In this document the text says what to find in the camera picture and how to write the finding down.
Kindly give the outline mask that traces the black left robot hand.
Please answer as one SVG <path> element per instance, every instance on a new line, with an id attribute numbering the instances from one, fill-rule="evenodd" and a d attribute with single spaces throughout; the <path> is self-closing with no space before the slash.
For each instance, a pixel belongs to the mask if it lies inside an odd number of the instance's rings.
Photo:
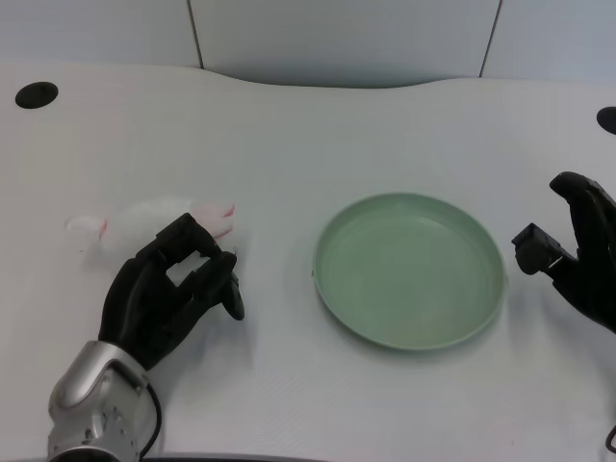
<path id="1" fill-rule="evenodd" d="M 121 267 L 107 293 L 98 340 L 153 369 L 221 304 L 244 318 L 235 254 L 219 248 L 188 213 Z"/>

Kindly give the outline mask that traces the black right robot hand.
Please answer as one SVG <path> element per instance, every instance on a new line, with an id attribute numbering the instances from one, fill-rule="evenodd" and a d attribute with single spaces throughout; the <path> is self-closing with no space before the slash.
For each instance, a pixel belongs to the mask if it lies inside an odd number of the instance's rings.
<path id="1" fill-rule="evenodd" d="M 552 286 L 583 316 L 615 330 L 615 201 L 594 180 L 562 172 L 550 182 L 565 199 L 577 240 L 577 255 L 536 224 L 513 240 L 520 270 L 545 273 Z"/>

